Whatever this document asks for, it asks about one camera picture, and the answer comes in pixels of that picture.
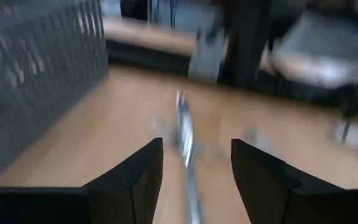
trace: wooden table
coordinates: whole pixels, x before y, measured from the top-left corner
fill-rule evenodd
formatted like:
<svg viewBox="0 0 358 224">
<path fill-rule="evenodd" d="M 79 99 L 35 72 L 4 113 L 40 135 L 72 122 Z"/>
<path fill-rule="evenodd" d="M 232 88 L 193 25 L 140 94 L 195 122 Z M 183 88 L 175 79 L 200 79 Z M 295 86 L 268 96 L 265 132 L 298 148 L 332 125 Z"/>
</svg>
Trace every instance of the wooden table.
<svg viewBox="0 0 358 224">
<path fill-rule="evenodd" d="M 249 127 L 266 132 L 275 153 L 289 164 L 358 188 L 358 152 L 327 138 L 335 112 L 118 66 L 0 175 L 0 185 L 81 186 L 93 180 L 156 137 L 152 116 L 175 122 L 177 89 L 187 94 L 195 137 L 219 146 L 227 159 L 207 154 L 195 161 L 206 223 L 249 222 L 229 161 L 231 139 Z M 154 221 L 184 223 L 181 160 L 169 149 L 164 156 Z"/>
</svg>

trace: black foam arm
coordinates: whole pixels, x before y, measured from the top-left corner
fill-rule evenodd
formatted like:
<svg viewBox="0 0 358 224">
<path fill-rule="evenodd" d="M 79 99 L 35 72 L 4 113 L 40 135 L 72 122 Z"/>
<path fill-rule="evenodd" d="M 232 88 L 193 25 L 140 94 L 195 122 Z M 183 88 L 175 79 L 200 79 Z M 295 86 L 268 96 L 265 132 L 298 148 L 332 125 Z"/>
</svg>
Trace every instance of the black foam arm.
<svg viewBox="0 0 358 224">
<path fill-rule="evenodd" d="M 0 223 L 152 223 L 162 165 L 157 138 L 83 187 L 0 187 Z"/>
<path fill-rule="evenodd" d="M 358 223 L 358 190 L 344 190 L 239 139 L 232 168 L 252 224 Z"/>
</svg>

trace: gray plastic crate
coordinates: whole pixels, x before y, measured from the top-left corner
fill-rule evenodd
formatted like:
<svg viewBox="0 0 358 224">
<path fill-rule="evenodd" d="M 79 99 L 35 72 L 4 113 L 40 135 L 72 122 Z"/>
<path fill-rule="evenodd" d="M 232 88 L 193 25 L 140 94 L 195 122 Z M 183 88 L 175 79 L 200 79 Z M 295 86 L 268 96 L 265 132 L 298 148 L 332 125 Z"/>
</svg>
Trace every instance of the gray plastic crate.
<svg viewBox="0 0 358 224">
<path fill-rule="evenodd" d="M 108 74 L 108 58 L 99 0 L 0 5 L 13 9 L 0 13 L 2 171 Z"/>
</svg>

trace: slotted grid wall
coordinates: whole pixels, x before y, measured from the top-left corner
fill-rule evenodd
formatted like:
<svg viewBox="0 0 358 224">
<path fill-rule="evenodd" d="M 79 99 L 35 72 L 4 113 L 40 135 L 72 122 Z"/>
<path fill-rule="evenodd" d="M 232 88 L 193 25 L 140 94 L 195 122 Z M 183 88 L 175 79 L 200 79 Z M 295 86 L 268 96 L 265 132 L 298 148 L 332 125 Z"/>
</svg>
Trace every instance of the slotted grid wall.
<svg viewBox="0 0 358 224">
<path fill-rule="evenodd" d="M 13 8 L 0 13 L 0 171 L 108 74 L 99 0 Z"/>
</svg>

